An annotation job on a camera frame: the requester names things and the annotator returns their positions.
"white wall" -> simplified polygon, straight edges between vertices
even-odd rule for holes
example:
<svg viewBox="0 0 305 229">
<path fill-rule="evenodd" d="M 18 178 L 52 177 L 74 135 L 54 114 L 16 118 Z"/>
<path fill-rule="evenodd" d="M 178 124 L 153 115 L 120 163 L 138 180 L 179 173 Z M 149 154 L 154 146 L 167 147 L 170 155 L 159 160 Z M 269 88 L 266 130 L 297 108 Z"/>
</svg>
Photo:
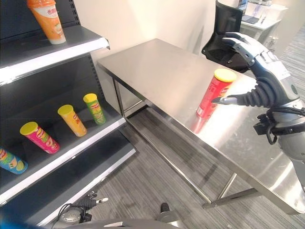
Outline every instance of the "white wall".
<svg viewBox="0 0 305 229">
<path fill-rule="evenodd" d="M 274 34 L 279 38 L 275 54 L 280 56 L 305 23 L 305 0 L 273 0 L 272 3 L 288 8 Z"/>
<path fill-rule="evenodd" d="M 94 61 L 153 38 L 196 52 L 214 28 L 214 0 L 74 0 L 74 3 L 82 26 L 110 42 L 109 52 L 91 53 Z M 203 41 L 202 33 L 207 36 Z M 118 109 L 111 78 L 97 66 L 96 69 L 107 101 Z M 124 89 L 121 93 L 125 107 L 138 101 Z"/>
</svg>

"can lid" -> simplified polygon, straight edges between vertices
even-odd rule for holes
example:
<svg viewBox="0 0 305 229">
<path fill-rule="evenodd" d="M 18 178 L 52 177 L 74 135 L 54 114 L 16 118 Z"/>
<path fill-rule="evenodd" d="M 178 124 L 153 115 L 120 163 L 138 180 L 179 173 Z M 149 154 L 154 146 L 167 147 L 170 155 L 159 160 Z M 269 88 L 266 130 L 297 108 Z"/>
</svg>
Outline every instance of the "can lid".
<svg viewBox="0 0 305 229">
<path fill-rule="evenodd" d="M 94 93 L 89 93 L 83 97 L 83 100 L 85 103 L 92 103 L 93 101 L 97 100 L 97 96 Z"/>
<path fill-rule="evenodd" d="M 37 130 L 37 128 L 38 128 L 38 124 L 36 122 L 28 122 L 20 128 L 20 133 L 22 135 L 30 135 L 35 130 Z"/>
<path fill-rule="evenodd" d="M 55 1 L 54 0 L 27 0 L 27 5 L 29 8 L 39 8 L 39 7 L 55 5 Z"/>
<path fill-rule="evenodd" d="M 217 80 L 226 83 L 231 83 L 236 80 L 236 74 L 233 71 L 225 68 L 216 69 L 214 72 L 214 76 Z"/>
<path fill-rule="evenodd" d="M 64 106 L 61 106 L 58 110 L 57 110 L 57 113 L 59 115 L 67 115 L 69 114 L 70 112 L 73 111 L 73 106 L 67 104 L 67 105 L 64 105 Z"/>
</svg>

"gray carpet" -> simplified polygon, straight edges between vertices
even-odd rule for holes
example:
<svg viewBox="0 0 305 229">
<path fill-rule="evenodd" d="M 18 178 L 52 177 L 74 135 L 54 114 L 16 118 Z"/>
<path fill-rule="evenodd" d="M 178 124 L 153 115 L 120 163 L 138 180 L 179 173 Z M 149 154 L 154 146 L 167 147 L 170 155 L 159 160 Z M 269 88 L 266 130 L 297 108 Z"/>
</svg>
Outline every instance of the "gray carpet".
<svg viewBox="0 0 305 229">
<path fill-rule="evenodd" d="M 293 38 L 280 60 L 290 71 L 300 97 L 305 101 L 305 25 Z"/>
<path fill-rule="evenodd" d="M 305 26 L 280 58 L 292 73 L 305 98 Z M 189 176 L 210 198 L 216 198 L 231 171 L 168 128 L 153 110 L 131 121 Z M 91 210 L 93 220 L 113 218 L 155 219 L 160 204 L 168 202 L 189 229 L 304 229 L 305 215 L 288 216 L 265 197 L 247 199 L 204 210 L 203 200 L 130 127 L 122 132 L 137 153 L 98 186 L 99 197 L 110 200 Z M 249 188 L 237 178 L 228 194 Z"/>
</svg>

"pink pringles can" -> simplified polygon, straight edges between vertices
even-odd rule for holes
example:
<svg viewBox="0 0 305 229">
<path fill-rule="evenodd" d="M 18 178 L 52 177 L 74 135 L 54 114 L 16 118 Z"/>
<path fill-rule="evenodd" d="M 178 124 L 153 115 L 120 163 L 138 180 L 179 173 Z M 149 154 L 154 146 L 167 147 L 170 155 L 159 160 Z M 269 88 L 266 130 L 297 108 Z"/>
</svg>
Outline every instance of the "pink pringles can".
<svg viewBox="0 0 305 229">
<path fill-rule="evenodd" d="M 60 146 L 36 122 L 28 122 L 20 128 L 20 133 L 38 145 L 48 154 L 55 154 Z"/>
</svg>

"shelf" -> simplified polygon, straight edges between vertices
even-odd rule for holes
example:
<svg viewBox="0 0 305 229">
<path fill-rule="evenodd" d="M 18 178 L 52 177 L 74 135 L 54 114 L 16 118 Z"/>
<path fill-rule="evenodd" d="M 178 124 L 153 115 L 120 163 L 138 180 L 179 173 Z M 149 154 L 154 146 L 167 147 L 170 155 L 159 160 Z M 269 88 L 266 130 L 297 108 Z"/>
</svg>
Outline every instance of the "shelf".
<svg viewBox="0 0 305 229">
<path fill-rule="evenodd" d="M 60 145 L 60 150 L 50 155 L 41 150 L 27 138 L 23 137 L 20 145 L 15 145 L 16 152 L 24 151 L 28 169 L 21 175 L 13 174 L 1 168 L 0 172 L 0 204 L 4 205 L 18 193 L 33 185 L 35 182 L 46 176 L 67 161 L 73 159 L 84 149 L 94 144 L 110 132 L 120 127 L 126 121 L 107 102 L 100 101 L 106 117 L 106 123 L 96 125 L 89 110 L 84 109 L 78 112 L 78 116 L 87 128 L 87 134 L 77 137 L 67 124 L 60 119 L 51 128 L 46 129 Z M 16 119 L 6 120 L 6 124 L 17 122 Z"/>
<path fill-rule="evenodd" d="M 44 226 L 55 219 L 63 204 L 76 202 L 134 153 L 116 130 L 8 202 L 2 214 L 8 220 L 13 217 L 15 222 Z"/>
<path fill-rule="evenodd" d="M 80 25 L 63 30 L 67 41 L 62 44 L 52 45 L 44 34 L 2 43 L 0 86 L 96 49 L 109 48 L 105 38 Z"/>
</svg>

